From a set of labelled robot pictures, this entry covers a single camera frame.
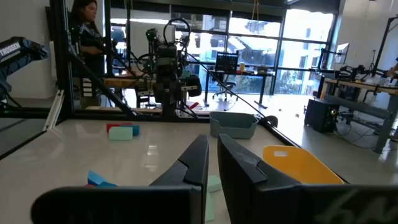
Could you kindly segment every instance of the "desk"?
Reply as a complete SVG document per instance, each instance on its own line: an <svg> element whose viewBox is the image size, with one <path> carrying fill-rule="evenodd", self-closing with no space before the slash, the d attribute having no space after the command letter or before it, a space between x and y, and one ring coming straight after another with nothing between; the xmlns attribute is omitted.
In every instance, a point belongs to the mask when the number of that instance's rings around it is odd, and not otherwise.
<svg viewBox="0 0 398 224"><path fill-rule="evenodd" d="M225 72L216 72L214 70L209 70L206 72L206 88L205 88L205 106L208 106L207 103L207 95L209 92L209 81L210 81L210 72L213 73L214 75L216 74L221 74L224 73L224 75L241 75L241 76L250 76L250 77L262 77L262 83L261 83L261 92L260 92L260 100L258 102L254 101L256 104L258 104L259 106L265 108L264 106L262 106L262 97L264 96L264 89L266 87L266 79L267 77L272 77L272 83L274 82L274 78L275 78L275 73L266 73L266 74L257 74L255 75L254 72L243 72L243 73L236 73L236 74L228 74Z"/></svg>
<svg viewBox="0 0 398 224"><path fill-rule="evenodd" d="M375 91L377 93L380 93L380 92L388 93L388 94L390 94L390 100L388 103L388 107L386 110L384 110L384 109L376 108L373 106L368 106L365 104L361 104L361 103L348 101L348 100L339 98L339 97L333 95L334 93L331 90L330 85L345 85L345 86L352 86L352 87L356 87L356 88L362 88L362 89L369 90L369 91ZM370 114L377 118L383 119L384 122L383 122L383 125L381 128L364 123L360 120L353 119L354 122L357 122L359 124L362 124L364 126L367 126L369 128L372 128L372 129L380 132L379 139L377 140L376 148L374 150L375 152L381 153L384 146L386 145L386 142L388 139L396 139L396 137L390 135L390 132L391 132L392 125L394 124L394 121L395 121L395 118L397 117L397 112L398 112L398 86L394 86L394 85L378 86L378 85L369 84L369 83L341 81L341 80L326 78L325 82L323 84L323 87L322 87L321 98L324 98L325 100L330 101L332 103L336 103L338 105L345 106L351 110Z"/></svg>
<svg viewBox="0 0 398 224"><path fill-rule="evenodd" d="M131 88L134 89L136 85L144 85L147 82L149 90L152 89L152 85L156 83L156 80L145 80L143 78L105 78L104 83L110 88Z"/></svg>
<svg viewBox="0 0 398 224"><path fill-rule="evenodd" d="M67 120L0 161L0 223L31 223L30 206L44 192L84 186L93 170L120 186L148 186L165 172L209 124L137 122L132 141L109 141L106 123L122 121ZM209 175L219 175L217 138L209 140ZM264 146L282 143L258 126L251 140L238 143L262 156ZM229 223L222 191L212 193L216 220Z"/></svg>

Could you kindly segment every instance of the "plastic bin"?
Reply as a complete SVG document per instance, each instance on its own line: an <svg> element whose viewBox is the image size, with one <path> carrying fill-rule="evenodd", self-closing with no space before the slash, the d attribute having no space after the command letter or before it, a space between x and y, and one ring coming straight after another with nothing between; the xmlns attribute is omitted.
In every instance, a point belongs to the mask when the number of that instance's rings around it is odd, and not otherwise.
<svg viewBox="0 0 398 224"><path fill-rule="evenodd" d="M303 184L343 184L326 165L308 151L292 146L267 146L263 160Z"/></svg>
<svg viewBox="0 0 398 224"><path fill-rule="evenodd" d="M259 121L251 114L211 112L210 134L218 137L227 134L231 138L251 139Z"/></svg>

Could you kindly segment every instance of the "table surface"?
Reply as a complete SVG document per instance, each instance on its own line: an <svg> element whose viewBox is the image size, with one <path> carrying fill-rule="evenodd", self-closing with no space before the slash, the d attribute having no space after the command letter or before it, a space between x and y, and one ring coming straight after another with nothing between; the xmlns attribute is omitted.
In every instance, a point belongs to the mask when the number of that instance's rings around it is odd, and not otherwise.
<svg viewBox="0 0 398 224"><path fill-rule="evenodd" d="M132 141L109 141L106 123L115 121L67 120L0 161L0 223L30 223L30 206L44 192L82 186L93 170L120 186L148 186L165 172L209 124L134 122L141 135ZM208 135L209 175L219 175L217 139ZM268 145L281 145L258 126L251 140L238 143L262 157ZM212 194L216 220L229 223L224 195Z"/></svg>
<svg viewBox="0 0 398 224"><path fill-rule="evenodd" d="M338 82L339 85L363 88L363 89L371 90L371 91L374 91L377 89L378 92L384 92L384 93L390 93L393 95L398 95L398 86L395 86L395 85L379 85L379 86L377 86L376 84L372 84L372 83L343 81L343 80L337 80L337 79L333 79L333 78L325 78L325 82L332 83L332 84L336 84Z"/></svg>

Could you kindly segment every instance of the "computer monitor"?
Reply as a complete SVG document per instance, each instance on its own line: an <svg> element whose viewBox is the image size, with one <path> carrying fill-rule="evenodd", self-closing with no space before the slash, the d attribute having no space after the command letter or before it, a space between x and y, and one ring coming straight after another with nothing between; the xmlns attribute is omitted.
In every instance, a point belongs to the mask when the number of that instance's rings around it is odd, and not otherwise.
<svg viewBox="0 0 398 224"><path fill-rule="evenodd" d="M335 62L337 64L345 64L347 59L347 53L349 49L349 44L340 44L336 49Z"/></svg>

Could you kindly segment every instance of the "red block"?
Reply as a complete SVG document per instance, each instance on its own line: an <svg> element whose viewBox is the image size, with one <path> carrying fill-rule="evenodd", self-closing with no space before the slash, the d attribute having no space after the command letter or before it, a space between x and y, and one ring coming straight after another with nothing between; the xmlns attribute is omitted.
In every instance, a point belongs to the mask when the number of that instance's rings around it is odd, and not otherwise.
<svg viewBox="0 0 398 224"><path fill-rule="evenodd" d="M112 127L119 127L120 125L132 125L132 123L111 123L111 124L106 124L106 132L109 133L109 130Z"/></svg>

